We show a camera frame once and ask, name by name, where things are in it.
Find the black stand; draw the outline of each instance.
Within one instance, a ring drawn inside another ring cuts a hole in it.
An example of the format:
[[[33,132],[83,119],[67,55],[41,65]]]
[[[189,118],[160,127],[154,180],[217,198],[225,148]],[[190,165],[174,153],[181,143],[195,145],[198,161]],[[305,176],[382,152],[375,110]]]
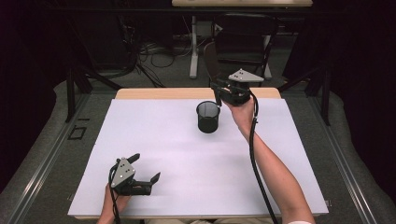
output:
[[[110,81],[109,79],[99,75],[97,72],[83,65],[70,68],[66,76],[67,118],[65,122],[69,122],[76,113],[75,84],[82,93],[91,93],[92,85],[88,80],[88,77],[97,79],[98,81],[106,84],[108,87],[112,88],[115,91],[122,88],[122,86],[120,86],[119,84]]]
[[[320,106],[320,115],[323,118],[323,121],[326,125],[330,126],[329,122],[329,98],[330,98],[330,81],[331,81],[331,72],[330,66],[327,64],[320,65],[311,71],[303,74],[300,77],[291,80],[290,82],[278,87],[279,92],[285,91],[288,88],[296,85],[297,83],[303,81],[306,78],[311,78],[308,83],[308,86],[305,88],[305,94],[307,96],[316,96],[318,95],[318,91],[320,87],[322,88],[321,95],[321,106]]]

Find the white table surface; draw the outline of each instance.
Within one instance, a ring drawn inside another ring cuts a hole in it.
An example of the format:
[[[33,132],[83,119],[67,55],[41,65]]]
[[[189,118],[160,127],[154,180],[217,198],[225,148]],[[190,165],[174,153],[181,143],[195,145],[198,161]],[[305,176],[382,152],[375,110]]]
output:
[[[198,130],[195,108],[204,100],[113,100],[68,215],[99,217],[109,169],[116,159],[140,153],[134,178],[161,177],[150,196],[132,198],[122,217],[268,216],[230,110],[221,108],[214,133]],[[256,132],[296,176],[314,215],[327,214],[286,102],[261,98],[259,105]]]

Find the cable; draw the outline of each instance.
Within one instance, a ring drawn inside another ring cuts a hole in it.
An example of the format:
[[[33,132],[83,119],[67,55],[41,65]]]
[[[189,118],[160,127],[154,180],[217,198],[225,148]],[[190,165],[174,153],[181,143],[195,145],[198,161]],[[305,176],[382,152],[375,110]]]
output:
[[[259,183],[260,190],[262,191],[262,197],[264,198],[265,204],[267,205],[268,211],[271,215],[271,219],[273,220],[274,224],[277,224],[277,220],[276,220],[274,211],[273,211],[271,204],[268,200],[268,196],[265,192],[264,185],[262,184],[262,179],[260,178],[259,172],[257,170],[256,160],[254,158],[253,139],[254,139],[254,130],[256,128],[256,123],[257,123],[257,115],[259,114],[259,103],[258,103],[256,96],[253,94],[253,92],[250,92],[250,95],[253,97],[253,101],[254,101],[254,117],[253,117],[253,121],[251,123],[250,135],[249,135],[249,140],[248,140],[250,161],[251,161],[251,165],[253,166],[254,175],[256,176],[257,182]]]
[[[169,64],[166,64],[166,65],[157,65],[157,64],[154,63],[154,55],[158,55],[158,54],[160,54],[160,53],[153,53],[153,54],[151,54],[150,63],[151,63],[151,65],[154,66],[154,67],[157,67],[157,68],[165,68],[165,67],[171,66],[171,65],[175,62],[176,56],[175,56],[172,52],[169,52],[169,53],[163,53],[163,55],[168,55],[168,56],[170,56],[170,57],[171,57],[171,62],[170,62]]]
[[[110,190],[110,195],[111,195],[111,200],[113,201],[113,214],[114,214],[114,221],[117,224],[121,224],[120,220],[120,213],[119,213],[119,208],[117,207],[117,198],[114,196],[114,189],[111,188],[111,183],[113,182],[113,177],[114,174],[117,170],[117,164],[111,167],[110,172],[108,174],[108,188]]]
[[[138,73],[142,72],[143,74],[145,74],[145,76],[151,81],[154,87],[165,88],[165,86],[161,83],[160,79],[157,77],[157,75],[155,75],[155,73],[151,69],[140,63],[136,64],[136,68],[138,68],[137,70]]]

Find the power cord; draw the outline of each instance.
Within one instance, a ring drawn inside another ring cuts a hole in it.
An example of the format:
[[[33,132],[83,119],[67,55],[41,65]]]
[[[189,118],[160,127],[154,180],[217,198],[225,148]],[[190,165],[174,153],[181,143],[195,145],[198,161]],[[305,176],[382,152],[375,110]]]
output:
[[[117,164],[111,167],[110,172],[108,174],[108,185],[110,189],[111,200],[113,201],[113,214],[114,214],[114,221],[116,224],[121,224],[119,208],[117,207],[117,198],[114,195],[114,189],[111,188],[111,183],[113,182],[114,174],[117,170]]]
[[[273,220],[274,224],[277,224],[278,222],[276,220],[276,217],[275,217],[274,211],[271,207],[271,204],[268,200],[268,196],[265,192],[264,185],[262,184],[262,179],[260,178],[259,171],[257,170],[256,160],[254,158],[253,140],[254,140],[254,132],[255,132],[256,123],[257,123],[257,116],[259,114],[259,102],[257,100],[257,97],[253,94],[253,92],[250,92],[250,95],[253,97],[253,101],[254,101],[254,117],[253,117],[253,121],[251,123],[250,135],[249,135],[249,140],[248,140],[250,161],[251,161],[251,165],[253,167],[254,175],[256,176],[257,182],[259,183],[259,187],[262,192],[262,197],[264,198],[265,204],[267,205],[268,211],[271,215],[271,219]]]

